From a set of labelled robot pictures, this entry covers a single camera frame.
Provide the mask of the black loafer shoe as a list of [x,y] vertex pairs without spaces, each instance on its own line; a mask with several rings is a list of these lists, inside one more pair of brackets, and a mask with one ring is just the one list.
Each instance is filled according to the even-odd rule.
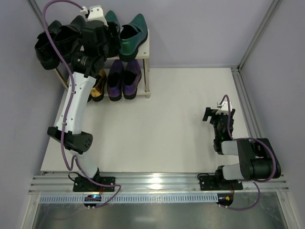
[[85,19],[78,15],[70,24],[62,25],[53,40],[66,63],[71,63],[73,54],[81,47],[81,29],[85,23]]
[[[54,20],[48,27],[51,39],[54,40],[56,35],[60,32],[61,23],[58,20]],[[58,67],[60,59],[54,51],[46,32],[42,32],[37,37],[34,49],[37,59],[41,63],[45,70],[52,70]]]

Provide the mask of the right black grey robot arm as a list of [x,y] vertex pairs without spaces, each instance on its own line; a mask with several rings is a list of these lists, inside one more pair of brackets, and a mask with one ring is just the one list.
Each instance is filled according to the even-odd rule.
[[242,190],[241,180],[265,181],[281,176],[281,166],[267,138],[233,140],[235,110],[228,117],[220,109],[207,107],[203,121],[210,118],[214,129],[213,147],[219,155],[238,157],[238,163],[219,166],[215,173],[199,174],[201,190]]

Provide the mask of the purple loafer shoe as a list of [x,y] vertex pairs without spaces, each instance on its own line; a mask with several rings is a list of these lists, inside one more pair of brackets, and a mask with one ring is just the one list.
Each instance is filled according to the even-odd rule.
[[122,92],[127,100],[137,95],[138,84],[142,78],[142,71],[137,60],[128,62],[123,72]]
[[123,63],[120,60],[115,60],[107,77],[107,92],[112,102],[119,101],[122,97],[123,71]]

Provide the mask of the gold loafer shoe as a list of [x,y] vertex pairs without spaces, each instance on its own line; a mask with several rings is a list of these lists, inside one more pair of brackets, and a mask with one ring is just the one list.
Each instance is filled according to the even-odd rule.
[[96,84],[91,90],[91,99],[94,102],[99,102],[104,98],[105,85],[107,83],[107,76],[104,69],[101,69],[96,80]]

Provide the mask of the green loafer shoe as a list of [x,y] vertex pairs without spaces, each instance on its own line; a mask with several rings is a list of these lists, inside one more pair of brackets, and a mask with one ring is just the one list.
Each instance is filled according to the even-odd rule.
[[131,62],[138,54],[139,47],[147,40],[148,27],[145,17],[139,13],[130,23],[122,26],[119,34],[119,58],[122,62]]
[[[109,22],[109,21],[115,21],[115,22],[119,23],[119,20],[118,20],[116,14],[115,14],[112,10],[110,10],[110,11],[108,11],[108,12],[106,13],[105,18],[106,18],[107,22]],[[111,45],[110,45],[110,47],[109,47],[109,52],[108,52],[108,57],[109,57],[109,58],[115,57],[115,56],[117,56],[118,54],[119,54],[119,51],[118,51],[118,52],[113,52],[112,49],[111,49]]]

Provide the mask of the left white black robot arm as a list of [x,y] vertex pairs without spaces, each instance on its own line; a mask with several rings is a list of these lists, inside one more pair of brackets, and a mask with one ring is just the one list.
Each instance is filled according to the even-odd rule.
[[55,126],[47,134],[60,143],[61,154],[69,171],[79,169],[78,186],[93,183],[101,186],[100,171],[88,154],[93,136],[82,130],[83,117],[89,95],[108,57],[117,55],[119,25],[113,21],[93,20],[80,29],[80,43],[66,64],[70,75],[69,88],[63,110]]

